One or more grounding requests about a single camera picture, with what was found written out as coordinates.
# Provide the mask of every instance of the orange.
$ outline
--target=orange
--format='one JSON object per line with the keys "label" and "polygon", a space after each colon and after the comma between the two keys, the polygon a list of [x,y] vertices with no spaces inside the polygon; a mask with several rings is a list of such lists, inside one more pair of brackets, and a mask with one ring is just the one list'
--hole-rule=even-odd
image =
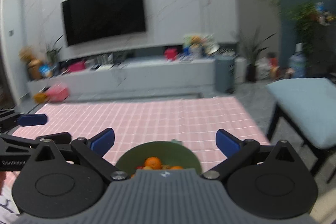
{"label": "orange", "polygon": [[171,170],[177,170],[177,169],[183,169],[182,166],[173,166],[172,168],[170,168]]}
{"label": "orange", "polygon": [[150,157],[146,159],[144,166],[149,166],[154,170],[161,169],[161,161],[157,157]]}

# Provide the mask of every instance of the pink checkered tablecloth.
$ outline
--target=pink checkered tablecloth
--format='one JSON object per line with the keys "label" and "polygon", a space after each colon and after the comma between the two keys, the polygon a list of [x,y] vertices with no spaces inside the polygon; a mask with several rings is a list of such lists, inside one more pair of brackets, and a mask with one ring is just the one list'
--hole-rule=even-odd
{"label": "pink checkered tablecloth", "polygon": [[[37,113],[49,117],[46,125],[21,127],[13,135],[34,139],[67,131],[73,139],[79,136],[89,139],[110,127],[115,131],[115,144],[104,158],[112,164],[141,143],[176,139],[197,155],[206,171],[226,158],[215,142],[220,128],[241,140],[250,138],[262,145],[269,144],[235,97],[145,103],[47,104]],[[7,177],[6,184],[11,186],[15,176],[8,173]]]}

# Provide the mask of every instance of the green bowl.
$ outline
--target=green bowl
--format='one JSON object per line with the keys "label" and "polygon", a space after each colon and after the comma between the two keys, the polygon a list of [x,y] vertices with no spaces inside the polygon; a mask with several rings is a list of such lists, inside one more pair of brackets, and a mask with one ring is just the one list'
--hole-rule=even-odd
{"label": "green bowl", "polygon": [[177,143],[163,141],[133,147],[120,157],[115,166],[132,175],[149,157],[158,157],[162,164],[182,166],[184,169],[195,168],[197,174],[202,173],[201,163],[191,150]]}

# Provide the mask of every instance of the gray trash can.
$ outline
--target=gray trash can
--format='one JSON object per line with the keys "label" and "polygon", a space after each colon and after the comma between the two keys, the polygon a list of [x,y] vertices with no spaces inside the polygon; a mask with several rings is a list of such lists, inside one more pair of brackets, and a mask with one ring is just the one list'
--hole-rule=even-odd
{"label": "gray trash can", "polygon": [[235,83],[235,58],[218,55],[215,59],[215,89],[233,93]]}

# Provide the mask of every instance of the gray gripper base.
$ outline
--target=gray gripper base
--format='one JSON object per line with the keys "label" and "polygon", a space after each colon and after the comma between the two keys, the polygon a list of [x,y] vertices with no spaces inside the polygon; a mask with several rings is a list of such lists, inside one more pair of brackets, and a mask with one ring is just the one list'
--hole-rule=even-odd
{"label": "gray gripper base", "polygon": [[286,220],[256,217],[231,201],[220,182],[202,179],[194,169],[138,170],[133,179],[112,182],[104,196],[83,213],[64,219],[24,214],[15,223],[316,224],[308,214]]}

